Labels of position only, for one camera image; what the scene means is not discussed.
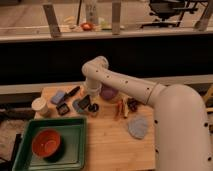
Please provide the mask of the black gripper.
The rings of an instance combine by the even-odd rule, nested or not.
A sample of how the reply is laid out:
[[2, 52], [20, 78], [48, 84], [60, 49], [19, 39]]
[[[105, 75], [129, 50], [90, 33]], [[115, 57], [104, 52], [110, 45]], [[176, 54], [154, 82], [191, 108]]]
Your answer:
[[89, 112], [97, 112], [99, 105], [97, 103], [91, 103], [90, 96], [86, 95], [83, 99], [78, 102], [78, 106], [81, 109], [88, 109]]

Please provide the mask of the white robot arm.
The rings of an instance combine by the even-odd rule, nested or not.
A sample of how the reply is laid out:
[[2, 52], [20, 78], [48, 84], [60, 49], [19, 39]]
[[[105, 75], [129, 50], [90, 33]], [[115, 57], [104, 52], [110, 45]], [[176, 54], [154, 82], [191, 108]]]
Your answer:
[[84, 63], [82, 73], [90, 95], [106, 84], [153, 108], [156, 171], [213, 171], [208, 115], [193, 88], [113, 72], [103, 56]]

